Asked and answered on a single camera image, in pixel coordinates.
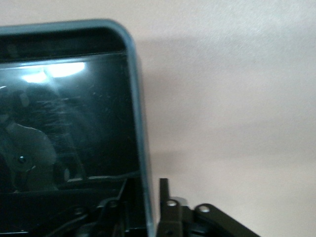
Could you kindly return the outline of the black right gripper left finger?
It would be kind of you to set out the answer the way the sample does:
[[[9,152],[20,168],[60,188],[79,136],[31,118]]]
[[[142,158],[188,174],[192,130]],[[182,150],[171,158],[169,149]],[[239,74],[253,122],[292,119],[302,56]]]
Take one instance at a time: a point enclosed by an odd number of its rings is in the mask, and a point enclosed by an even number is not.
[[[127,179],[118,196],[106,202],[95,225],[95,237],[125,237],[134,184],[133,179]]]

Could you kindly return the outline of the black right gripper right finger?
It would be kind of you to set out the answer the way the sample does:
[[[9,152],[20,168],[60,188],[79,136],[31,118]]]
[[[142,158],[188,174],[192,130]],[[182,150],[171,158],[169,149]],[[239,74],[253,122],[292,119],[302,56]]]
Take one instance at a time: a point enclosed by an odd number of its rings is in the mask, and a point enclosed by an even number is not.
[[[194,209],[172,198],[167,178],[159,180],[160,220],[156,237],[260,237],[219,208],[202,203]]]

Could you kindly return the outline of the black plastic box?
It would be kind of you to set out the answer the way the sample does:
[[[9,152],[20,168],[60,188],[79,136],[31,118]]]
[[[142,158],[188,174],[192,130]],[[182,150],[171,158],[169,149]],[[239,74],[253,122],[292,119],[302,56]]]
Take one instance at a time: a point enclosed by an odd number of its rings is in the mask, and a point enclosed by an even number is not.
[[[133,179],[125,237],[155,237],[140,74],[109,19],[0,27],[0,237],[95,237]]]

